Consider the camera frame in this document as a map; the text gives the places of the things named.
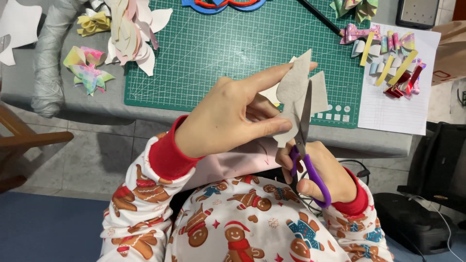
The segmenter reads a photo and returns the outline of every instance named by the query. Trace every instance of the white cable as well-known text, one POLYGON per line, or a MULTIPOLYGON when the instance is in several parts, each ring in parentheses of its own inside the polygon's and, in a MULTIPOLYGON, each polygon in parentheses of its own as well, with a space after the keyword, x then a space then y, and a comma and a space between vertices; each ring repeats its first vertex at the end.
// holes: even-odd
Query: white cable
POLYGON ((450 234, 448 235, 448 240, 446 242, 446 246, 448 247, 448 249, 450 250, 450 252, 455 256, 457 257, 461 262, 464 262, 461 258, 459 258, 453 251, 452 249, 450 248, 450 238, 452 237, 452 231, 450 230, 450 226, 448 225, 448 223, 446 222, 445 218, 443 217, 443 215, 440 213, 440 211, 438 211, 433 205, 432 205, 432 202, 426 200, 425 198, 421 197, 421 196, 412 196, 409 198, 409 200, 411 200, 413 197, 419 197, 419 198, 422 198, 424 199, 425 201, 429 202, 429 206, 431 206, 433 209, 435 209, 435 211, 437 211, 437 213, 440 215, 440 217, 443 219, 443 221, 445 221, 445 224, 446 224, 446 227, 448 228, 448 232, 450 232, 450 234))

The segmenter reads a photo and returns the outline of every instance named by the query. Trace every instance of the tiled floor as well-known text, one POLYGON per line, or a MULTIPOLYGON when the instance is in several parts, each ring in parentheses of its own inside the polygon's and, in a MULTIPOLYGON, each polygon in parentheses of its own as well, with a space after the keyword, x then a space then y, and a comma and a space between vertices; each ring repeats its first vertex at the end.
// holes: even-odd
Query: tiled floor
MULTIPOLYGON (((440 2, 437 21, 443 24, 451 21, 455 0, 440 2)), ((455 85, 466 90, 466 81, 455 85)), ((430 121, 466 123, 466 114, 452 98, 451 91, 452 83, 432 88, 430 121)), ((68 130, 75 135, 69 143, 31 149, 18 162, 16 168, 28 176, 28 181, 15 191, 27 193, 109 200, 123 182, 128 165, 144 150, 148 138, 169 130, 167 126, 140 120, 128 126, 101 126, 45 119, 14 107, 10 109, 37 133, 68 130)), ((371 172, 369 188, 373 193, 396 192, 398 185, 406 184, 419 140, 420 136, 413 136, 406 158, 359 159, 371 172)), ((359 165, 344 165, 355 173, 362 169, 359 165)))

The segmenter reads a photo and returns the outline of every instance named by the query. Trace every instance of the yellow bow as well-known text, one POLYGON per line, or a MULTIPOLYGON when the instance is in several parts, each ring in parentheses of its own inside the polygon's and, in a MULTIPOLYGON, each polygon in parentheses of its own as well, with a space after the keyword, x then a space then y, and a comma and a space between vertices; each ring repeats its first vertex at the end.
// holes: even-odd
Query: yellow bow
POLYGON ((78 29, 78 34, 85 37, 87 35, 110 30, 111 23, 110 18, 105 16, 105 11, 102 11, 91 17, 86 15, 79 16, 77 24, 82 26, 82 29, 78 29))

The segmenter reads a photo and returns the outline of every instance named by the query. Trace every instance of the scissor blade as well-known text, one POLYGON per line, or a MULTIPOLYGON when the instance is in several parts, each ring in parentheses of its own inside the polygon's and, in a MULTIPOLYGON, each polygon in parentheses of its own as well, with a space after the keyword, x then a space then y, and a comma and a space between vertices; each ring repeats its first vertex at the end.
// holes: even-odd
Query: scissor blade
POLYGON ((304 100, 304 106, 301 114, 300 130, 302 140, 306 143, 308 139, 309 122, 311 122, 311 99, 312 98, 312 80, 309 80, 308 91, 304 100))

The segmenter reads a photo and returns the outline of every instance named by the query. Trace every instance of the purple scissors handle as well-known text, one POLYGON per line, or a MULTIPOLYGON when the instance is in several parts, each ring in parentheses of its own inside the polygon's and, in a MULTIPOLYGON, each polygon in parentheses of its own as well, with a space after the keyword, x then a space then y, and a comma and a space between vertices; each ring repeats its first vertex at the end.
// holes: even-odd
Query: purple scissors handle
MULTIPOLYGON (((291 169, 291 176, 295 176, 297 173, 297 167, 296 167, 296 161, 298 160, 298 157, 300 156, 298 148, 296 145, 293 146, 291 149, 291 152, 289 154, 291 160, 293 161, 293 169, 291 169)), ((315 170, 314 166, 312 165, 311 159, 309 158, 309 155, 306 154, 304 155, 303 159, 304 165, 306 167, 306 170, 308 171, 308 176, 309 179, 312 180, 321 190, 322 195, 325 199, 325 202, 322 202, 320 200, 317 200, 314 198, 314 201, 317 203, 318 206, 321 208, 328 208, 330 204, 332 203, 332 198, 330 196, 329 189, 327 186, 324 184, 322 181, 321 177, 317 174, 317 171, 315 170)))

